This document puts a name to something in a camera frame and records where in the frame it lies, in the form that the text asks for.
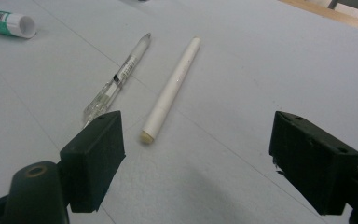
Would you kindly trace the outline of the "white pen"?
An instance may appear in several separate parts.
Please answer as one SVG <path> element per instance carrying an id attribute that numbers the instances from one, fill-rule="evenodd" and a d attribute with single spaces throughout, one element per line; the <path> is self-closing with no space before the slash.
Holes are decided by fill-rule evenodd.
<path id="1" fill-rule="evenodd" d="M 151 144 L 172 108 L 172 103 L 180 90 L 186 74 L 200 49 L 200 38 L 195 36 L 186 47 L 184 54 L 174 68 L 172 75 L 160 93 L 145 125 L 140 133 L 140 140 L 144 144 Z"/>

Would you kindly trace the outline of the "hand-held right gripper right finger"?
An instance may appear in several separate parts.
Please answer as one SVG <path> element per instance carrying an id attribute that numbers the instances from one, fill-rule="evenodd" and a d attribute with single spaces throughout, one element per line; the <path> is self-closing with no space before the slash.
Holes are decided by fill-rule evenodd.
<path id="1" fill-rule="evenodd" d="M 319 214 L 343 213 L 345 188 L 358 169 L 357 150 L 300 116 L 277 111 L 269 155 Z"/>

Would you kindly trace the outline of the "green and white glue stick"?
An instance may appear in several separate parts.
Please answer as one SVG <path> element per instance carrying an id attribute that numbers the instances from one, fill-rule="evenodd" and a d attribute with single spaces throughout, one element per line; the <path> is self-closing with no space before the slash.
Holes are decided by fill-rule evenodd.
<path id="1" fill-rule="evenodd" d="M 0 10 L 0 34 L 29 39 L 36 34 L 36 25 L 29 16 Z"/>

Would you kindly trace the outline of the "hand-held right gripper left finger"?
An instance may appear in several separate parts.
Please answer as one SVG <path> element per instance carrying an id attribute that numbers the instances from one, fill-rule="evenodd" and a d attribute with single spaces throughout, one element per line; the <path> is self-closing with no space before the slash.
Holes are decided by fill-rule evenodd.
<path id="1" fill-rule="evenodd" d="M 94 119 L 60 152 L 65 200 L 74 213 L 98 211 L 126 157 L 121 112 Z"/>

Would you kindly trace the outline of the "wooden table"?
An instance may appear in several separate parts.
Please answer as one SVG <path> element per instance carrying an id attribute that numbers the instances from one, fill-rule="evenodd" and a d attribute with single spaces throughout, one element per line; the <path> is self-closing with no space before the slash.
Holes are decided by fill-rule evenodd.
<path id="1" fill-rule="evenodd" d="M 358 29 L 358 18 L 354 18 L 350 15 L 329 9 L 327 7 L 321 7 L 316 4 L 306 2 L 305 0 L 279 0 L 287 5 L 292 7 L 301 8 L 308 12 L 317 14 L 323 18 L 328 18 L 333 21 L 339 21 L 341 23 L 347 24 L 349 26 L 355 27 Z"/>

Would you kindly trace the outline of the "clear gel pen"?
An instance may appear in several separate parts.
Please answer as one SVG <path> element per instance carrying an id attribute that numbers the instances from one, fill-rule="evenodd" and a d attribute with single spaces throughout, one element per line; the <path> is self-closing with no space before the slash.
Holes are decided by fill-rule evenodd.
<path id="1" fill-rule="evenodd" d="M 151 34 L 145 34 L 135 45 L 125 62 L 120 66 L 113 77 L 103 86 L 90 104 L 84 109 L 84 127 L 94 119 L 105 114 L 128 77 L 132 74 L 138 62 L 142 59 L 151 42 Z"/>

